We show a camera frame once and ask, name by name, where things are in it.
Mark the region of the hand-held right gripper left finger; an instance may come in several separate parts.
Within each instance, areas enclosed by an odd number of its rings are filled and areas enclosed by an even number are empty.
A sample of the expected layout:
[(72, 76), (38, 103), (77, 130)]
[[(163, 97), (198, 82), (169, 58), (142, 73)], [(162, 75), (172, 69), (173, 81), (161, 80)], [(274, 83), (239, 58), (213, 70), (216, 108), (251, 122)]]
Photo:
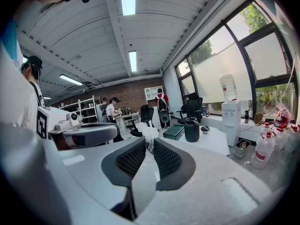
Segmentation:
[(101, 169), (113, 185), (131, 188), (145, 155), (145, 137), (142, 136), (104, 157)]

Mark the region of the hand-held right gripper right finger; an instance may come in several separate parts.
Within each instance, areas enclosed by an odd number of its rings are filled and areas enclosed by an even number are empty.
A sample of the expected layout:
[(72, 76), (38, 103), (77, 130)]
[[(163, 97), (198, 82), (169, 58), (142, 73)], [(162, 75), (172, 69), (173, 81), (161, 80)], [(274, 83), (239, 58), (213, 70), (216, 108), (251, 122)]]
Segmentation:
[(157, 191), (180, 189), (196, 170), (195, 160), (189, 153), (160, 138), (154, 139), (154, 159), (160, 177), (160, 181), (156, 184)]

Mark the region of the person's left hand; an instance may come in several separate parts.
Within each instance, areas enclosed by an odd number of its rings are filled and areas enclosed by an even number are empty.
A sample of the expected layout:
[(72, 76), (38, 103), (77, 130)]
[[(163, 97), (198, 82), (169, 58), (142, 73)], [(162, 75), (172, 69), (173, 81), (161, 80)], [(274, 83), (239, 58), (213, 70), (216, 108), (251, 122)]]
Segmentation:
[(58, 151), (70, 150), (77, 147), (71, 136), (64, 137), (62, 135), (56, 135), (53, 137), (53, 140)]

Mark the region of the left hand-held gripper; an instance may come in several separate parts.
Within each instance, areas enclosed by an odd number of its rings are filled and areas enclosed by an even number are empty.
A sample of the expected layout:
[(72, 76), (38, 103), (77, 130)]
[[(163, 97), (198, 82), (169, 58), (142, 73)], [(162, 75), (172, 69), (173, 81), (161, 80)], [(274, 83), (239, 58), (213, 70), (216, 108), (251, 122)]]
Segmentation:
[(96, 147), (107, 144), (120, 134), (114, 123), (83, 123), (75, 112), (67, 112), (55, 107), (37, 109), (37, 134), (54, 142), (53, 137), (71, 136), (77, 147), (73, 149)]

